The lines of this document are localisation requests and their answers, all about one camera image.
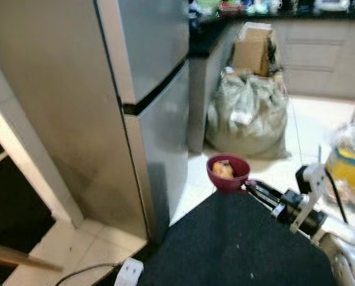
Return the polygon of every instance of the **clear plastic bag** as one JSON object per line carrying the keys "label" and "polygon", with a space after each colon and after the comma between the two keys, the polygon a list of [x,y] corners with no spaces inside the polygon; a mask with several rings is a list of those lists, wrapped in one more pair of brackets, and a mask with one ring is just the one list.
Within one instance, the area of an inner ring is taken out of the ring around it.
{"label": "clear plastic bag", "polygon": [[339,128],[332,139],[336,148],[345,148],[355,153],[355,123],[350,123]]}

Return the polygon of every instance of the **yellow container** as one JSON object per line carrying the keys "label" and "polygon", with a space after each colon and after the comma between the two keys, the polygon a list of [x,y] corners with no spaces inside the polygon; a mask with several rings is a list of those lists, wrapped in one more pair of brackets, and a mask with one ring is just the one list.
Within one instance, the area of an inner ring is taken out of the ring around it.
{"label": "yellow container", "polygon": [[346,179],[351,186],[355,187],[354,152],[344,148],[335,148],[328,157],[326,167],[334,179]]}

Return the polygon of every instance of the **stainless steel refrigerator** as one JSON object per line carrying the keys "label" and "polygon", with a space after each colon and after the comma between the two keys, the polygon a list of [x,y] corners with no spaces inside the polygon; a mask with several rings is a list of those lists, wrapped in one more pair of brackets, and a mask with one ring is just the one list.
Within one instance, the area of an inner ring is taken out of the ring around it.
{"label": "stainless steel refrigerator", "polygon": [[0,0],[0,68],[83,214],[153,241],[188,168],[184,4]]}

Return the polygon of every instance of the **cardboard box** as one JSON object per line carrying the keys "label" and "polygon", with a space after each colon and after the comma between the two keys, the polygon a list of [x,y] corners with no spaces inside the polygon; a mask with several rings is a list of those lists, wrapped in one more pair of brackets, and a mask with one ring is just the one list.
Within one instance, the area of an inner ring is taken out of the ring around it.
{"label": "cardboard box", "polygon": [[235,69],[250,69],[259,76],[269,73],[267,58],[267,39],[271,29],[241,29],[235,41],[233,64]]}

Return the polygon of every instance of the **white power strip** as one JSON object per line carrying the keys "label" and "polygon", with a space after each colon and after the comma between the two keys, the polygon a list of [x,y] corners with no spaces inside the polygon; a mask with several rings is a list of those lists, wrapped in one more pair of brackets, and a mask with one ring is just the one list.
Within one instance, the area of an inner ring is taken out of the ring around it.
{"label": "white power strip", "polygon": [[114,286],[136,286],[143,272],[143,263],[133,258],[124,261]]}

